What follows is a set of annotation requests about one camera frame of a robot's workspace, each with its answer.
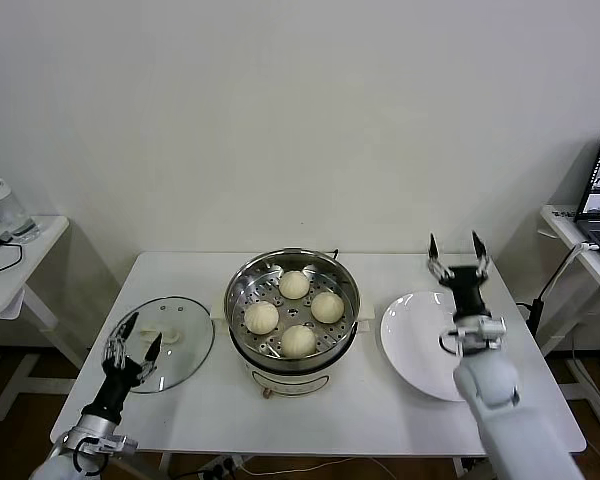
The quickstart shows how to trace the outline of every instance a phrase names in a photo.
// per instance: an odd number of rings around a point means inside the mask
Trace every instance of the table leg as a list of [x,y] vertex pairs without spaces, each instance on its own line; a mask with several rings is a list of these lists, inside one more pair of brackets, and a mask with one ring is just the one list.
[[460,480],[493,480],[496,474],[489,460],[485,460],[475,465],[471,470],[467,471],[462,466],[460,457],[453,457],[453,466],[456,470],[456,476]]
[[49,307],[28,286],[24,286],[24,303],[34,313],[33,322],[40,333],[67,357],[78,369],[82,368],[87,359],[87,349],[76,336],[53,314]]
[[142,458],[137,456],[113,457],[111,459],[117,467],[127,473],[130,473],[140,480],[171,480],[166,472],[147,464]]
[[566,400],[586,400],[600,422],[600,395],[591,385],[595,385],[580,360],[567,360],[567,368],[576,379],[575,383],[560,384],[560,390]]
[[20,393],[68,395],[75,382],[72,378],[36,378],[29,374],[40,355],[25,355],[0,394],[0,422],[5,419]]
[[161,472],[169,473],[169,465],[171,464],[171,452],[165,452],[160,457],[160,466],[158,469]]
[[582,293],[565,303],[556,314],[540,325],[536,342],[543,356],[558,346],[567,334],[582,321],[583,315],[600,308],[600,288]]

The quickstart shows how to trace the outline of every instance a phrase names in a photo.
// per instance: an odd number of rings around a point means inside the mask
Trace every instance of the white table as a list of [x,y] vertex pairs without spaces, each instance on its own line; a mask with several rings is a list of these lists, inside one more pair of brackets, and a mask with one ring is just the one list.
[[[15,318],[24,303],[34,314],[30,319],[38,330],[60,350],[74,365],[82,367],[87,350],[68,330],[35,292],[26,284],[42,259],[69,226],[61,216],[33,217],[40,227],[40,236],[23,245],[22,261],[0,272],[0,315]],[[0,234],[4,226],[0,224]],[[9,264],[15,256],[15,248],[0,248],[0,266]],[[0,396],[0,420],[4,420],[19,393],[66,394],[73,385],[71,379],[42,379],[29,377],[39,355],[25,355],[13,377]]]
[[[571,248],[588,239],[574,223],[575,205],[545,205],[540,214],[555,234]],[[589,311],[600,313],[600,253],[595,251],[578,255],[578,260],[589,272],[599,288],[584,288],[574,295],[538,329],[536,339],[543,355],[551,352]],[[567,360],[567,367],[576,379],[575,383],[560,385],[568,400],[584,399],[589,402],[600,421],[600,395],[591,387],[593,380],[579,360]]]
[[[125,282],[71,390],[51,439],[79,419],[104,374],[102,347],[116,323],[136,306],[161,296],[195,298],[211,309],[235,271],[254,254],[144,253]],[[448,264],[475,261],[447,255]],[[142,450],[346,456],[484,455],[475,421],[463,403],[435,400],[393,371],[377,339],[379,321],[395,298],[415,290],[442,291],[424,255],[345,254],[338,257],[377,319],[356,336],[337,362],[325,389],[301,398],[273,396],[241,366],[228,335],[219,332],[202,367],[180,385],[158,394],[130,394],[118,433]],[[572,452],[586,442],[540,351],[495,268],[483,288],[491,310],[507,319],[508,349],[521,375],[522,402],[538,407]]]

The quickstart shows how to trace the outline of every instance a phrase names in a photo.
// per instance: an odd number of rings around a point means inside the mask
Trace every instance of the robotic hand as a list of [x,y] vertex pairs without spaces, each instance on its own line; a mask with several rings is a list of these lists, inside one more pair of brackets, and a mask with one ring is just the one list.
[[138,364],[126,355],[125,342],[133,331],[138,313],[116,327],[103,353],[106,375],[94,401],[82,409],[78,424],[62,435],[45,462],[30,480],[74,480],[100,478],[111,455],[133,455],[138,446],[125,435],[113,435],[120,424],[122,405],[131,388],[140,385],[155,370],[162,334],[151,343]]
[[475,232],[473,244],[477,266],[447,267],[438,260],[431,235],[428,266],[453,293],[455,326],[443,335],[456,340],[461,360],[453,378],[476,419],[494,471],[500,480],[583,480],[547,420],[536,409],[520,405],[518,374],[501,348],[504,320],[492,318],[480,294],[491,260]]

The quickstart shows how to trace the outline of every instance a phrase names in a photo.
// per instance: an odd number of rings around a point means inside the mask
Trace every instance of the steamed bun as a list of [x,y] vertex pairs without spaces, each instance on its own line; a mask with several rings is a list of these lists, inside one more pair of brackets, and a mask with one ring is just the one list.
[[291,300],[302,298],[309,291],[309,279],[302,272],[287,272],[280,278],[279,289],[283,297]]
[[331,292],[323,292],[311,302],[311,314],[322,323],[336,323],[344,313],[344,302]]
[[295,325],[282,335],[282,353],[288,358],[302,358],[316,351],[316,337],[310,328]]
[[278,309],[269,302],[254,303],[244,312],[244,324],[256,335],[269,333],[278,325]]

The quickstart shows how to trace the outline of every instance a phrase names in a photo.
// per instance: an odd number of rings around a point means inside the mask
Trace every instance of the wooden floor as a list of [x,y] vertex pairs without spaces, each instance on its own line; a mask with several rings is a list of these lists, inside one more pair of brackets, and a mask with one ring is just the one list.
[[[14,349],[0,350],[0,392],[22,359],[24,352]],[[585,358],[585,366],[600,389],[600,360]],[[572,380],[562,360],[550,360],[549,366],[559,382]],[[75,378],[77,371],[55,350],[44,351],[36,366],[34,376]],[[60,413],[64,396],[20,395],[11,412],[0,422],[0,479],[26,479],[44,460],[50,449],[49,432]],[[584,401],[570,402],[582,431],[587,440],[600,451],[600,426],[589,405]],[[149,463],[157,466],[158,454],[140,454]],[[196,470],[211,458],[206,455],[174,455],[171,461],[172,476]],[[252,472],[270,472],[307,468],[336,459],[298,458],[298,457],[256,457],[247,463]],[[455,479],[450,459],[380,459],[398,479]],[[588,480],[600,480],[600,458],[588,448],[576,456],[576,462]],[[239,480],[254,478],[238,471]],[[127,480],[130,475],[115,466],[110,466],[102,476],[103,480]],[[281,474],[267,478],[308,480],[308,479],[390,479],[384,470],[369,459],[355,459],[337,465],[325,466],[319,470],[305,473]]]

